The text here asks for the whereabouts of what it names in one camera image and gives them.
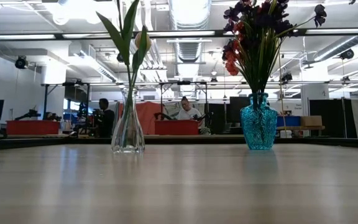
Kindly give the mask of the purple artificial flower bunch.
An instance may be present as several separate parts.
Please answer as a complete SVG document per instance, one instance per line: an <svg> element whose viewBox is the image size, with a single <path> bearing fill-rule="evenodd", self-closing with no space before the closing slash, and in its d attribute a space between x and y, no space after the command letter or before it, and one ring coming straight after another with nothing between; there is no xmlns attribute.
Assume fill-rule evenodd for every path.
<svg viewBox="0 0 358 224"><path fill-rule="evenodd" d="M283 39L295 30L286 17L288 0L239 0L224 12L225 33L234 37L223 47L230 75L241 74L253 93L264 92Z"/></svg>
<svg viewBox="0 0 358 224"><path fill-rule="evenodd" d="M266 0L252 10L250 21L255 32L253 72L257 78L249 82L253 85L252 92L264 92L269 76L276 63L280 47L287 37L295 36L295 30L313 21L316 27L326 22L327 13L322 4L314 7L314 14L300 24L292 24L286 12L290 0Z"/></svg>

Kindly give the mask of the clear glass vase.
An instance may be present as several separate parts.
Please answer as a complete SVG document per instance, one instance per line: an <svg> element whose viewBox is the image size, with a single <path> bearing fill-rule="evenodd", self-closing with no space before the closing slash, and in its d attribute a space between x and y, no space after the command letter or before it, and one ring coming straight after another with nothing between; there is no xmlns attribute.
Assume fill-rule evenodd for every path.
<svg viewBox="0 0 358 224"><path fill-rule="evenodd" d="M137 90L123 88L123 110L112 135L113 153L141 153L145 151L145 141L136 110Z"/></svg>

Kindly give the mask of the blue textured glass vase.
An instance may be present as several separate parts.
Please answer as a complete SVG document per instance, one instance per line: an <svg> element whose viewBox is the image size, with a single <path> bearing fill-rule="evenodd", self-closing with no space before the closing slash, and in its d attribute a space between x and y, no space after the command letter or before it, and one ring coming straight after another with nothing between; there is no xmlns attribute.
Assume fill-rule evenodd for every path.
<svg viewBox="0 0 358 224"><path fill-rule="evenodd" d="M250 150L269 151L274 144L278 112L267 104L267 93L251 93L250 105L240 110L241 126Z"/></svg>

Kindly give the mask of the person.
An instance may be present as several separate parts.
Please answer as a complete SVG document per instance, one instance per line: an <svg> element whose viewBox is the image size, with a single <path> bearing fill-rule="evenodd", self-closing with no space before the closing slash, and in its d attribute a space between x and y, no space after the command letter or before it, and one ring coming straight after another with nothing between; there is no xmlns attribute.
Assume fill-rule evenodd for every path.
<svg viewBox="0 0 358 224"><path fill-rule="evenodd" d="M195 119L201 117L201 113L196 108L193 108L190 105L187 97L183 96L180 103L181 103L181 110L178 113L177 119L185 120L185 119Z"/></svg>
<svg viewBox="0 0 358 224"><path fill-rule="evenodd" d="M99 108L103 112L98 125L99 137L110 138L112 136L115 113L109 108L109 101L105 98L99 99Z"/></svg>

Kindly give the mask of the red storage bin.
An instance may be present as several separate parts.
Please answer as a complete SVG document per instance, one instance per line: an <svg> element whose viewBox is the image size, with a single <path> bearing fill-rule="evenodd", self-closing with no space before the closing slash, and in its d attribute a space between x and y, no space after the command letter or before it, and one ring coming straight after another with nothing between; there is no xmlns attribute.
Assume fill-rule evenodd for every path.
<svg viewBox="0 0 358 224"><path fill-rule="evenodd" d="M155 121L157 135L198 135L198 122L195 120L157 120Z"/></svg>
<svg viewBox="0 0 358 224"><path fill-rule="evenodd" d="M7 135L58 134L60 123L47 120L7 121Z"/></svg>

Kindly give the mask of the orange cloth screen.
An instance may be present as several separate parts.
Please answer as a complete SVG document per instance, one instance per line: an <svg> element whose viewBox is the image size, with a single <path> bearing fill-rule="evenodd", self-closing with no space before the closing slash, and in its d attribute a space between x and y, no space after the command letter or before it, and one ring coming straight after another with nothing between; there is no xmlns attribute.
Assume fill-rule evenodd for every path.
<svg viewBox="0 0 358 224"><path fill-rule="evenodd" d="M137 117L144 135L155 134L155 113L160 112L160 104L145 101L135 105Z"/></svg>

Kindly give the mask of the black partition panel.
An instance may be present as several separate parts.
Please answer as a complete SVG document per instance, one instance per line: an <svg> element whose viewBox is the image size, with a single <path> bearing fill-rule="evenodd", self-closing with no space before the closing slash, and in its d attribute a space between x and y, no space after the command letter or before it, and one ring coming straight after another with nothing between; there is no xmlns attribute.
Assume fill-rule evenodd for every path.
<svg viewBox="0 0 358 224"><path fill-rule="evenodd" d="M208 128L211 134L227 134L229 127L226 121L226 106L227 104L209 103L208 112L211 116L208 120Z"/></svg>

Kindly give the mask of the black beam with light strips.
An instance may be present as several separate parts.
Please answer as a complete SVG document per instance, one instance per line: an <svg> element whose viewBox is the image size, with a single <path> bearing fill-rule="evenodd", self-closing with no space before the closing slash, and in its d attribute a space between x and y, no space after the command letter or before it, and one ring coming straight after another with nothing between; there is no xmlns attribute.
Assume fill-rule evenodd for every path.
<svg viewBox="0 0 358 224"><path fill-rule="evenodd" d="M297 36L340 36L358 35L358 28L332 28L332 29L296 29ZM176 38L221 38L231 37L230 32L223 30L163 30L150 31L148 35L153 39ZM49 33L49 34L0 34L0 41L48 41L48 40L105 40L109 39L107 32L83 32L83 33Z"/></svg>

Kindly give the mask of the blue storage bin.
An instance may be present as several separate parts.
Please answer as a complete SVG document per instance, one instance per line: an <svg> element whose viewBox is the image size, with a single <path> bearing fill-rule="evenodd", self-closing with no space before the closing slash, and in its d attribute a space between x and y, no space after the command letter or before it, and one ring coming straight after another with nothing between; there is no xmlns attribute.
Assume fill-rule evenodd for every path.
<svg viewBox="0 0 358 224"><path fill-rule="evenodd" d="M277 127L301 126L301 116L278 116Z"/></svg>

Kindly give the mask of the wooden background table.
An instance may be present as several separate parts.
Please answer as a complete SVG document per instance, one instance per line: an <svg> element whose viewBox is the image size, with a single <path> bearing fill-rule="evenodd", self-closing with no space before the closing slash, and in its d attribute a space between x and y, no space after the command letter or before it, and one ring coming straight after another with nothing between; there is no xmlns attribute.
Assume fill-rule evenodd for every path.
<svg viewBox="0 0 358 224"><path fill-rule="evenodd" d="M279 126L277 130L313 130L313 131L322 131L325 129L325 126Z"/></svg>

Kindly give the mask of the cardboard box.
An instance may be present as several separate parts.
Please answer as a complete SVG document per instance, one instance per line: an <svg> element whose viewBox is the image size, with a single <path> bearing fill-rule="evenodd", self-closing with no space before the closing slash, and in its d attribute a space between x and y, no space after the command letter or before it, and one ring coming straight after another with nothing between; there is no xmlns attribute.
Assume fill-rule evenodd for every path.
<svg viewBox="0 0 358 224"><path fill-rule="evenodd" d="M304 127L315 127L322 126L322 117L321 116L302 116L301 117L301 126Z"/></svg>

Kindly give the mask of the black background panel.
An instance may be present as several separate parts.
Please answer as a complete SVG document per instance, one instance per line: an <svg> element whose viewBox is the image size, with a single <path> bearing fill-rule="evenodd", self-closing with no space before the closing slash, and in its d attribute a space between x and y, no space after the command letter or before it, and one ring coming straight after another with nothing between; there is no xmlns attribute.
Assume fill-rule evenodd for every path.
<svg viewBox="0 0 358 224"><path fill-rule="evenodd" d="M351 100L310 100L310 115L321 116L325 127L321 135L328 138L356 138Z"/></svg>

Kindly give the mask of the black background rig frame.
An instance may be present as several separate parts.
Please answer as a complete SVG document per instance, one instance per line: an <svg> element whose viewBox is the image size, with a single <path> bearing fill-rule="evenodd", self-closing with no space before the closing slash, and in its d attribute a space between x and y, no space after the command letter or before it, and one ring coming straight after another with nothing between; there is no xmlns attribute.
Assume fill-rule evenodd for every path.
<svg viewBox="0 0 358 224"><path fill-rule="evenodd" d="M171 87L173 85L183 86L183 85L194 85L196 88L201 90L205 94L205 100L204 100L204 112L209 113L209 104L208 104L208 86L209 82L191 82L191 81L177 81L177 82L154 82L154 83L138 83L136 86L138 87L157 87L160 90L160 107L161 111L162 109L162 103L163 103L163 94L166 92L166 89L164 89L164 86ZM80 87L80 86L86 86L86 97L87 97L87 103L89 104L90 101L90 91L91 87L94 86L114 86L114 87L127 87L129 86L128 83L83 83L83 82L64 82L64 83L57 83L57 84L49 84L49 83L42 83L40 86L45 88L44 93L44 106L47 104L48 94L50 94L56 87L58 86L74 86L74 87Z"/></svg>

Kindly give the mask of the silver ventilation duct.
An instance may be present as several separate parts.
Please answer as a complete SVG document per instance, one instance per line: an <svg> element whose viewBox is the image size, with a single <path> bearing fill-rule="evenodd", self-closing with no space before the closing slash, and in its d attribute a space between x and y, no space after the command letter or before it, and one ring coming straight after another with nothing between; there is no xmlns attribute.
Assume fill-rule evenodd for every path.
<svg viewBox="0 0 358 224"><path fill-rule="evenodd" d="M168 0L170 23L173 30L206 30L211 0ZM201 54L200 38L185 38L175 43L180 62L197 62Z"/></svg>

